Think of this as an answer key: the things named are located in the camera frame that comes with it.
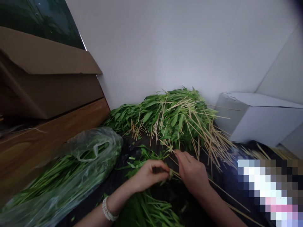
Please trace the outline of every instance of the pixelated area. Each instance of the pixelated area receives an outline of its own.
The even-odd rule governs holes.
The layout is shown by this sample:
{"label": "pixelated area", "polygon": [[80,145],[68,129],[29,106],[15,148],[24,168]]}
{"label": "pixelated area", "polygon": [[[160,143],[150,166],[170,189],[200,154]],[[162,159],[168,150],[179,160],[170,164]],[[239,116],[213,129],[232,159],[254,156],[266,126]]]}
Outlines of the pixelated area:
{"label": "pixelated area", "polygon": [[277,227],[303,227],[303,160],[238,160],[239,190]]}

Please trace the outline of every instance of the brown cardboard box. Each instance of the brown cardboard box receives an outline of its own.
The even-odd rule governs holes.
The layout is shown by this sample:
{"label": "brown cardboard box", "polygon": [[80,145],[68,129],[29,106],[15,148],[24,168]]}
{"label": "brown cardboard box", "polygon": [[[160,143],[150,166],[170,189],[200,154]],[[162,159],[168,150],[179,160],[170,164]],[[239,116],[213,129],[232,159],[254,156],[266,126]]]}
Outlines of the brown cardboard box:
{"label": "brown cardboard box", "polygon": [[88,51],[0,26],[0,115],[49,119],[104,97]]}

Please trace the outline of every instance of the wooden shelf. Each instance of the wooden shelf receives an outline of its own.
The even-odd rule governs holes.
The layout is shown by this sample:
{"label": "wooden shelf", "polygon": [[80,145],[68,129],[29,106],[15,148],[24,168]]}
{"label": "wooden shelf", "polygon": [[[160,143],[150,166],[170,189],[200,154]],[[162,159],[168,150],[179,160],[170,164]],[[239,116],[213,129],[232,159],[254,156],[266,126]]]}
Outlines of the wooden shelf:
{"label": "wooden shelf", "polygon": [[25,188],[44,165],[59,155],[59,147],[79,132],[100,125],[110,113],[102,98],[36,128],[0,140],[0,206]]}

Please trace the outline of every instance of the finger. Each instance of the finger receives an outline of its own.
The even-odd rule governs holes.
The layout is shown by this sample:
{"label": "finger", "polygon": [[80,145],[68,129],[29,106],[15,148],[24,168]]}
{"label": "finger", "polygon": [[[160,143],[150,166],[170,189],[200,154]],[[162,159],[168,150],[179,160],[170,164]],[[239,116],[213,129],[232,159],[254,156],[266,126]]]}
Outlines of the finger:
{"label": "finger", "polygon": [[152,176],[152,182],[153,184],[158,183],[160,181],[166,180],[169,178],[169,174],[166,172],[153,174]]}
{"label": "finger", "polygon": [[161,167],[165,171],[169,172],[169,167],[167,165],[165,165],[165,163],[162,160],[151,160],[150,159],[150,160],[148,160],[148,162],[150,163],[151,169],[153,167]]}
{"label": "finger", "polygon": [[183,165],[182,165],[182,162],[181,160],[179,159],[179,156],[176,155],[177,159],[178,159],[178,162],[179,162],[179,174],[180,174],[180,177],[183,179],[184,177],[184,169],[183,169]]}
{"label": "finger", "polygon": [[175,150],[175,152],[176,152],[176,155],[179,157],[178,162],[179,163],[181,162],[183,164],[183,166],[187,166],[189,164],[189,161],[186,158],[186,156],[184,155],[184,153],[179,150]]}
{"label": "finger", "polygon": [[187,160],[189,162],[193,162],[193,160],[195,159],[194,157],[192,157],[188,152],[183,152],[183,154],[185,155],[185,157],[187,158]]}

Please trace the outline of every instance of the pearl bracelet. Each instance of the pearl bracelet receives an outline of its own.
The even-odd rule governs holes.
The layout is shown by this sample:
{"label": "pearl bracelet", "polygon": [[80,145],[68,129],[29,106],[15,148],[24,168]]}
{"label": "pearl bracelet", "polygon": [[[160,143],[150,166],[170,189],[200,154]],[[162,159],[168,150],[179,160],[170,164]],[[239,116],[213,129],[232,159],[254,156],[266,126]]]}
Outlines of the pearl bracelet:
{"label": "pearl bracelet", "polygon": [[110,213],[110,211],[107,208],[107,204],[106,204],[107,197],[105,197],[105,199],[103,200],[102,210],[103,210],[103,213],[104,213],[105,217],[107,218],[107,220],[114,222],[114,221],[116,221],[118,219],[119,215],[118,216],[113,216]]}

